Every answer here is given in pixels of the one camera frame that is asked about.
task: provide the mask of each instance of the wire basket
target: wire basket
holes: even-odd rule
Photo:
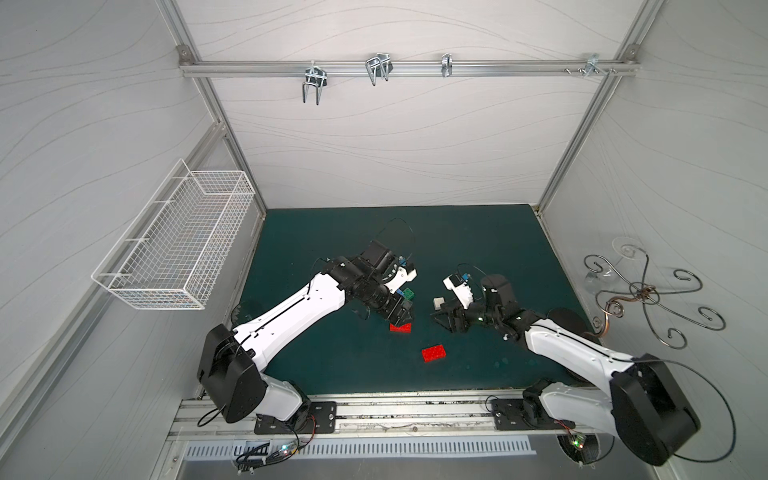
[[[137,310],[204,309],[255,194],[241,170],[180,164],[91,276]]]

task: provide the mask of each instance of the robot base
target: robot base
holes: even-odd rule
[[[537,424],[532,423],[529,415],[526,415],[524,408],[525,400],[523,399],[493,399],[490,401],[491,413],[494,417],[494,427],[502,432],[509,432],[515,430],[531,430],[531,429],[561,429],[562,426],[555,423],[553,419],[550,419],[546,414],[543,417],[539,417],[535,421]],[[572,429],[576,427],[576,424],[565,420],[563,422],[568,428]]]
[[[336,402],[312,402],[308,416],[315,417],[315,433],[333,433],[336,430]],[[314,424],[312,419],[307,419],[297,434],[312,434]],[[253,433],[257,435],[276,435],[291,433],[291,431],[278,419],[269,415],[258,415]]]

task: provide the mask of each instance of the white wall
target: white wall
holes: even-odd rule
[[[153,0],[0,2],[0,402],[157,185],[211,126]],[[203,168],[233,168],[220,142]],[[200,312],[113,301],[0,478],[146,478],[251,253]]]
[[[211,117],[152,0],[0,2],[0,402]]]
[[[702,278],[701,292],[671,298],[670,306],[689,316],[711,306],[728,322],[723,332],[651,310],[657,330],[675,326],[687,336],[687,349],[672,350],[651,335],[641,308],[630,305],[611,323],[607,344],[685,362],[726,393],[738,422],[735,453],[715,465],[674,460],[682,478],[764,478],[768,4],[670,0],[640,60],[641,74],[621,81],[545,211],[545,224],[593,315],[599,310],[584,290],[582,258],[612,253],[615,237],[636,238],[650,252],[649,283],[680,286],[672,281],[675,267]],[[637,268],[629,270],[636,277]],[[725,452],[730,422],[722,402],[694,376],[671,369],[703,423],[680,453],[711,458]]]
[[[203,60],[612,58],[641,0],[180,0]],[[214,81],[270,207],[536,203],[597,80]]]

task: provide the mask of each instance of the dark green mat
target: dark green mat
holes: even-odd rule
[[[528,205],[269,210],[241,300],[272,308],[306,285],[317,257],[362,252],[393,217],[415,232],[412,243],[396,221],[379,236],[396,253],[413,252],[418,276],[406,284],[415,292],[412,333],[391,333],[373,314],[361,319],[353,310],[364,308],[353,301],[280,351],[267,375],[293,380],[307,394],[525,387],[543,377],[572,382],[558,364],[493,329],[451,334],[429,318],[432,298],[452,298],[442,279],[459,262],[506,276],[524,308],[564,306],[584,316]],[[424,363],[422,349],[438,344],[447,356]]]

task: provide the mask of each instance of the robotic arm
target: robotic arm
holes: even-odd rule
[[[376,240],[351,260],[330,260],[269,312],[232,330],[215,326],[206,336],[197,378],[226,422],[237,422],[255,410],[298,429],[306,421],[310,401],[290,382],[263,374],[270,360],[351,299],[361,300],[395,326],[411,322],[412,304],[400,287],[415,277],[413,263]]]
[[[700,421],[666,365],[652,355],[635,359],[573,332],[568,322],[520,309],[511,285],[501,275],[481,280],[483,301],[473,299],[468,279],[451,275],[444,284],[457,300],[433,314],[452,332],[473,323],[493,326],[504,340],[518,341],[553,359],[596,389],[541,380],[523,394],[523,419],[533,425],[571,420],[617,436],[641,460],[663,465],[693,434]]]

